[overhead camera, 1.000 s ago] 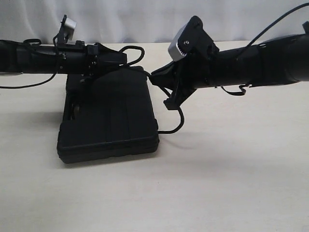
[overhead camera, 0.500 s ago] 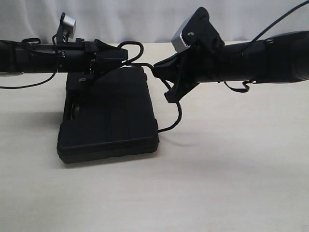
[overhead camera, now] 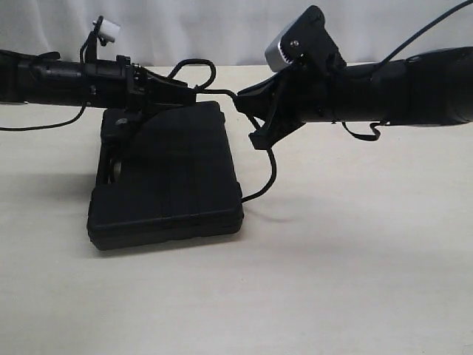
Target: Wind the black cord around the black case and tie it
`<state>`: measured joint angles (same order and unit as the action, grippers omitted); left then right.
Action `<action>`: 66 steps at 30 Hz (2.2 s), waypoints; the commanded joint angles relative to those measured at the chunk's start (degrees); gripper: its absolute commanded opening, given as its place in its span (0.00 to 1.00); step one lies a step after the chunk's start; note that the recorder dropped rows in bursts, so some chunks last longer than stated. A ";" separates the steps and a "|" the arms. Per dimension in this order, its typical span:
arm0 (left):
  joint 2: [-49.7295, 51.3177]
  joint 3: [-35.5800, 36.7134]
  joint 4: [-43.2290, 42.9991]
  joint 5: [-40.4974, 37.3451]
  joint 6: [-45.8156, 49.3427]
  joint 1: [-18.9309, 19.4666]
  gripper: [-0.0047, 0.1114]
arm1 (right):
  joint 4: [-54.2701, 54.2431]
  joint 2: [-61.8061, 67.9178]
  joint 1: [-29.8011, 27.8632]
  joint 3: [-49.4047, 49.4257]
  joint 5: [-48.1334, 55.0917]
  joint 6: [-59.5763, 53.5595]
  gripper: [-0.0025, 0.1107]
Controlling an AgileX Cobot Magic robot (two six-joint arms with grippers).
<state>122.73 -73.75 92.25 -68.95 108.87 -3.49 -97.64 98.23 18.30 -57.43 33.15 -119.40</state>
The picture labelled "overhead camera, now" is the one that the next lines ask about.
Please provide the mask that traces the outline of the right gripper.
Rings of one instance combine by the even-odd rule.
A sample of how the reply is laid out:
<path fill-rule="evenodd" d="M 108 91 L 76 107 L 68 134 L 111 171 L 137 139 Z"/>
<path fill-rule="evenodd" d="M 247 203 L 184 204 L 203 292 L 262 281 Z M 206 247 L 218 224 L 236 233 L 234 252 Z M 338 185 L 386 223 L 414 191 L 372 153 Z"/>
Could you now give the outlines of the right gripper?
<path fill-rule="evenodd" d="M 341 100 L 344 79 L 334 73 L 320 76 L 307 67 L 292 65 L 273 77 L 236 94 L 236 110 L 255 118 L 266 118 L 275 101 L 273 118 L 249 135 L 256 150 L 270 150 L 280 140 L 305 123 L 338 123 L 341 116 L 336 105 Z"/>

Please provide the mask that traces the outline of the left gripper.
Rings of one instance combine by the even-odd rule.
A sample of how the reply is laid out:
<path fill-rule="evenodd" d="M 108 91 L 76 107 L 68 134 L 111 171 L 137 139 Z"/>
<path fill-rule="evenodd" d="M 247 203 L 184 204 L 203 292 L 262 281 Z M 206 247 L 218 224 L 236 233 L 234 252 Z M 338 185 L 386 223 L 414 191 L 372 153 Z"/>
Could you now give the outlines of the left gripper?
<path fill-rule="evenodd" d="M 187 83 L 150 72 L 129 57 L 88 63 L 89 107 L 145 112 L 191 107 L 196 102 L 196 91 Z"/>

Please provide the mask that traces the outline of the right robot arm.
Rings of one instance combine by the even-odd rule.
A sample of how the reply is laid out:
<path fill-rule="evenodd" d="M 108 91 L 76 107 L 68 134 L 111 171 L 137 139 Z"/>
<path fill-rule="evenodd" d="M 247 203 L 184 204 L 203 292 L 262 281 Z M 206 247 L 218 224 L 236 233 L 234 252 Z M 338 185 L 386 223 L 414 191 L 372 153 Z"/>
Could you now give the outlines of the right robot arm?
<path fill-rule="evenodd" d="M 251 133 L 253 147 L 272 148 L 308 123 L 368 122 L 378 126 L 442 127 L 472 122 L 472 48 L 434 50 L 391 61 L 372 75 L 374 64 L 345 67 L 317 77 L 287 68 L 237 93 L 236 110 L 263 121 Z"/>

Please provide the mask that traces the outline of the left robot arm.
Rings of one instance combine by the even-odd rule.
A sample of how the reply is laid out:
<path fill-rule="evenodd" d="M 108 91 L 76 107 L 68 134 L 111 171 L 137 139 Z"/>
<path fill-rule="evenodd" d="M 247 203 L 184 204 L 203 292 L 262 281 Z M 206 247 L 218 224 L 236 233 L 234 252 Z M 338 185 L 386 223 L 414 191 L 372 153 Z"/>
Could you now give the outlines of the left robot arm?
<path fill-rule="evenodd" d="M 1 51 L 1 102 L 159 112 L 189 107 L 197 93 L 119 55 L 114 61 L 62 61 L 57 52 Z"/>

